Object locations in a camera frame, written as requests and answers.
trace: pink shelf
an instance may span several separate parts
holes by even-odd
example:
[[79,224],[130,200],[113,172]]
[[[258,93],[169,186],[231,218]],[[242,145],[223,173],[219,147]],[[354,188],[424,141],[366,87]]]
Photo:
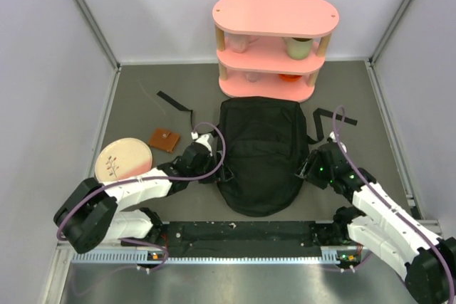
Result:
[[264,96],[266,98],[285,99],[302,102],[309,99],[314,92],[314,87],[306,84],[308,76],[295,82],[286,82],[277,74],[262,75],[257,82],[249,82],[245,73],[228,70],[228,79],[219,78],[220,88],[230,97]]
[[324,0],[220,0],[212,15],[226,32],[280,37],[326,36],[339,22]]
[[286,46],[279,37],[257,37],[245,53],[235,53],[226,42],[224,51],[217,51],[220,63],[234,70],[259,71],[263,73],[284,73],[293,75],[310,74],[323,65],[325,58],[316,55],[318,43],[313,43],[313,50],[303,60],[294,60],[286,54]]

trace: black backpack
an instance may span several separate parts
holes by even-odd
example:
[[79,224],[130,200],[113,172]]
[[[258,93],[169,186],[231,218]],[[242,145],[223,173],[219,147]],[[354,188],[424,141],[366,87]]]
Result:
[[[220,108],[219,129],[227,143],[224,169],[232,178],[218,187],[228,205],[248,216],[271,215],[290,205],[303,183],[295,174],[309,155],[299,103],[229,99]],[[221,150],[220,141],[217,147]]]

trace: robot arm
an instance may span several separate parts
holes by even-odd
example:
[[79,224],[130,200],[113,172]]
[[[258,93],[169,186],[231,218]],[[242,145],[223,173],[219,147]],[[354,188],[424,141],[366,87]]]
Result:
[[[165,197],[187,188],[191,178],[198,179],[215,168],[210,134],[194,137],[196,140],[174,161],[161,164],[140,176],[119,182],[99,183],[94,178],[82,181],[68,200],[57,211],[54,222],[60,226],[68,214],[82,201],[81,208],[72,215],[62,233],[77,253],[86,253],[100,243],[121,238],[142,239],[158,234],[162,222],[149,209],[129,212],[122,210],[141,204],[148,199]],[[200,182],[213,182],[214,177]],[[95,192],[90,200],[87,198]]]
[[377,193],[374,194],[352,170],[339,146],[329,141],[309,155],[299,176],[321,189],[331,186],[354,205],[336,212],[334,231],[341,232],[342,240],[364,245],[387,263],[419,304],[444,303],[449,297],[449,281],[430,243],[442,254],[454,278],[456,240],[443,240],[421,226],[383,191],[372,175],[358,169]]

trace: backpack strap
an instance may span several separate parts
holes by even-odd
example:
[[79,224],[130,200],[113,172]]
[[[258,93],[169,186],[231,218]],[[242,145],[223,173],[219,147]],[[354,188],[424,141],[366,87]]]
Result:
[[176,100],[171,98],[168,94],[166,94],[162,91],[158,92],[157,95],[160,96],[164,101],[169,103],[171,106],[173,106],[175,109],[180,110],[181,112],[189,112],[190,113],[190,126],[192,126],[192,130],[193,130],[193,127],[195,127],[195,125],[193,125],[193,110],[189,110],[183,104],[177,102]]
[[[307,135],[307,143],[310,145],[316,144],[317,142],[320,142],[321,140],[325,139],[325,134],[323,131],[323,124],[321,122],[321,117],[333,117],[333,112],[329,110],[324,110],[323,108],[317,108],[313,112],[313,121],[315,122],[315,131],[316,131],[316,140],[312,139]],[[336,116],[337,120],[342,120],[342,115],[337,114]],[[356,126],[358,124],[358,121],[355,119],[350,119],[349,117],[346,117],[344,122],[347,124]]]

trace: plate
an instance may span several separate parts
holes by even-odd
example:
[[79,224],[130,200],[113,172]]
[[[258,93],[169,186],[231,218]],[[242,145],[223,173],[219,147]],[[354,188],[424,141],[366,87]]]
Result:
[[95,163],[99,182],[112,182],[138,176],[152,168],[152,152],[141,140],[123,138],[103,149]]

